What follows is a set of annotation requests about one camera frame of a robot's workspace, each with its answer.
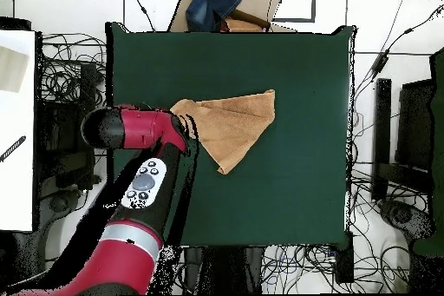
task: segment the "brown towel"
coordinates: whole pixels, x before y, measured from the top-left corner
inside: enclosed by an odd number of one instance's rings
[[[196,122],[199,140],[228,174],[274,120],[274,90],[222,100],[178,101],[171,111],[190,115]]]
[[[262,28],[256,24],[244,22],[243,20],[235,20],[227,17],[226,25],[231,33],[248,33],[248,32],[261,32]]]

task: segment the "green table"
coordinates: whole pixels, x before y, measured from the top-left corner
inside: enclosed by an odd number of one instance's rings
[[[344,242],[352,32],[126,33],[112,24],[114,104],[169,109],[276,90],[275,121],[228,175],[200,150],[183,245]],[[115,176],[133,153],[114,152]]]

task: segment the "control buttons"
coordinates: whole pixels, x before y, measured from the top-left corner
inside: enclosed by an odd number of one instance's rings
[[[140,174],[133,180],[133,189],[145,191],[151,189],[155,185],[153,177],[149,174]]]

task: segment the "power cord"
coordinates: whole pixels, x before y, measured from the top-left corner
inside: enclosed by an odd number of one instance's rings
[[[151,25],[151,29],[153,30],[153,32],[155,33],[156,29],[153,26],[153,23],[151,23],[151,19],[149,18],[149,15],[147,13],[147,9],[145,9],[142,4],[140,3],[139,0],[136,0],[137,3],[139,4],[140,9],[142,10],[142,12],[146,15],[146,17],[148,18],[149,24]]]

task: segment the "floor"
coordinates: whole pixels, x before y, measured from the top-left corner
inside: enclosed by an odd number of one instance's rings
[[[140,0],[147,9],[156,30],[166,30],[178,0]],[[286,16],[291,12],[295,17],[305,17],[310,0],[294,0],[301,10],[298,12],[291,7],[291,0],[284,0]],[[357,27],[355,47],[355,84],[358,85],[365,78],[369,67],[377,55],[386,49],[404,30],[426,20],[429,15],[444,0],[402,0],[402,6],[396,12],[401,0],[317,0],[316,21],[314,23],[286,23],[284,26],[299,31],[331,33],[340,25],[355,25]],[[44,34],[50,33],[86,33],[106,40],[104,23],[116,21],[124,23],[131,31],[149,31],[147,18],[140,11],[135,0],[0,0],[0,16],[14,16],[28,19],[34,30]],[[430,77],[428,57],[444,47],[444,18],[434,17],[425,25],[412,33],[405,35],[391,49],[388,63],[379,77],[392,79],[392,113],[399,109],[398,99],[403,83],[414,82]],[[71,35],[73,42],[82,38],[80,35]],[[97,49],[79,49],[82,54],[93,56]],[[374,106],[374,89],[367,87],[356,102],[357,111],[362,117],[357,121],[356,131],[372,125]],[[392,150],[391,158],[395,155],[397,119],[392,119]],[[372,128],[368,128],[362,136],[356,138],[359,161],[371,161]],[[103,161],[96,166],[96,173],[105,176]],[[356,168],[356,176],[368,174],[371,165],[361,164]],[[68,244],[75,225],[88,209],[90,202],[100,191],[101,186],[88,195],[85,207],[64,220],[58,221],[52,228],[47,246],[47,258],[56,257]],[[379,261],[366,259],[371,250],[374,256],[379,257],[381,252],[393,245],[405,247],[402,235],[382,222],[381,218],[371,207],[365,206],[370,202],[369,195],[361,192],[358,201],[362,210],[356,212],[356,226],[352,227],[355,237],[356,277],[360,278],[351,286],[355,292],[377,293],[380,290],[377,281],[381,281],[381,272],[376,271]],[[295,247],[269,247],[266,257],[268,260],[278,261],[283,266],[285,261],[294,256]],[[393,268],[406,268],[408,271],[408,256],[401,250],[389,250],[384,260]],[[322,261],[327,266],[330,259]],[[263,284],[264,293],[330,293],[345,292],[340,286],[331,287],[322,273],[307,271],[304,275],[297,270],[267,273],[268,266],[264,266],[264,276],[269,279]],[[393,280],[389,288],[385,286],[381,292],[405,291],[405,282]]]

